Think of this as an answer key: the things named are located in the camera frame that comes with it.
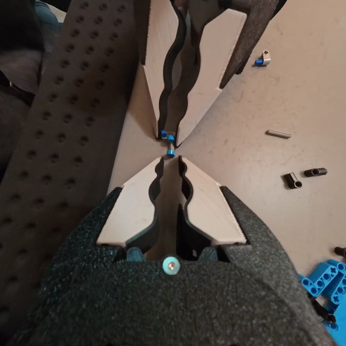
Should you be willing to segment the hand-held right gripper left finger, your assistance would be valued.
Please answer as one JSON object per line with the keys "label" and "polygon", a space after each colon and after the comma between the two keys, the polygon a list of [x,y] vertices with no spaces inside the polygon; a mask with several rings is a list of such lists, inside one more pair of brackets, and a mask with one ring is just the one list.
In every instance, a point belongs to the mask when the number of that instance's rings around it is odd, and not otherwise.
{"label": "hand-held right gripper left finger", "polygon": [[161,191],[164,158],[158,157],[126,181],[96,240],[98,245],[149,251],[159,235],[156,199]]}

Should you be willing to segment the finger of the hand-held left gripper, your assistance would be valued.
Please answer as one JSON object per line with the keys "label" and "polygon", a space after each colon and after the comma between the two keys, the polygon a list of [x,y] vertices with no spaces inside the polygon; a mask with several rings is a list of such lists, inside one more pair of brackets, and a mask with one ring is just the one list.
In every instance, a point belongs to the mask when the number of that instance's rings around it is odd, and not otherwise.
{"label": "finger of the hand-held left gripper", "polygon": [[159,138],[165,129],[168,98],[173,90],[175,61],[186,36],[185,18],[174,1],[149,2],[144,72],[154,110],[154,130]]}
{"label": "finger of the hand-held left gripper", "polygon": [[228,8],[204,26],[199,43],[200,70],[187,96],[187,110],[178,125],[177,147],[221,94],[221,81],[246,19],[246,13]]}

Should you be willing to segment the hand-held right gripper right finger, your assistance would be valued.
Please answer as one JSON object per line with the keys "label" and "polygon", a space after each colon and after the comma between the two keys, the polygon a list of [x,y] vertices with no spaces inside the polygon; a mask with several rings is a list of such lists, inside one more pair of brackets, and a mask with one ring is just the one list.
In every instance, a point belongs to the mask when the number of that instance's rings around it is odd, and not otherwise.
{"label": "hand-held right gripper right finger", "polygon": [[224,186],[183,156],[178,159],[186,202],[177,215],[177,254],[197,260],[205,248],[246,245],[247,238],[223,190]]}

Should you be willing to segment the grey desk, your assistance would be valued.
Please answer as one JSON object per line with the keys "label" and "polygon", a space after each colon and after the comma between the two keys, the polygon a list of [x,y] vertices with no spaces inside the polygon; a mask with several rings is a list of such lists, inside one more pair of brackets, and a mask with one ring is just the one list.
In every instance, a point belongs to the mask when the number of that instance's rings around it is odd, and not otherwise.
{"label": "grey desk", "polygon": [[[270,64],[254,67],[263,50]],[[287,1],[176,150],[253,210],[302,275],[345,247],[345,82],[345,1]]]}

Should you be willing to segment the dark perforated panel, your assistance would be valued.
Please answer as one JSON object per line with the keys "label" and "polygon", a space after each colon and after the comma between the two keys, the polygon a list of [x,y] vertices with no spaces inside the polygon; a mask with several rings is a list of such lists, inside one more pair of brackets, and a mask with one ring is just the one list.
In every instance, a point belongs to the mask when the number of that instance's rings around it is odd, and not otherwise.
{"label": "dark perforated panel", "polygon": [[138,65],[134,1],[71,1],[1,183],[1,345],[107,192]]}

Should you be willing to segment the blue angled beam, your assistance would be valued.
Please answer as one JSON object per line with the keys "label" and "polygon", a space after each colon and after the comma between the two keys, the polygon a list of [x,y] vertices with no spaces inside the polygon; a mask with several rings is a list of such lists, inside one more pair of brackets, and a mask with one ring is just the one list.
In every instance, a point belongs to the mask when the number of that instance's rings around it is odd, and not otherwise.
{"label": "blue angled beam", "polygon": [[318,297],[338,273],[337,268],[327,262],[321,262],[309,276],[300,276],[303,287],[313,297]]}

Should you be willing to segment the person's dark hoodie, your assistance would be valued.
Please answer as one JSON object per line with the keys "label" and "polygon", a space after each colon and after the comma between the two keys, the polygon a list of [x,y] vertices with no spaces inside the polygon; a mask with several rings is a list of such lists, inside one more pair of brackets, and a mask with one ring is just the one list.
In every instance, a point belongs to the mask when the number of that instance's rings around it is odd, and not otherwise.
{"label": "person's dark hoodie", "polygon": [[17,145],[71,1],[0,1],[0,179]]}

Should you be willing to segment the pile of building pieces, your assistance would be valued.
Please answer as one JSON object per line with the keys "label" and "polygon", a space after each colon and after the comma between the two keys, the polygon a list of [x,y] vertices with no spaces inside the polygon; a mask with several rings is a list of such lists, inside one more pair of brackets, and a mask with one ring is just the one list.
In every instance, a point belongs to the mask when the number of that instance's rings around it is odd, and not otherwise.
{"label": "pile of building pieces", "polygon": [[308,294],[315,312],[322,319],[326,331],[337,345],[345,345],[346,322],[346,265],[345,248],[335,247],[334,252],[343,257],[343,262],[329,259],[326,262],[334,265],[338,273],[318,297]]}

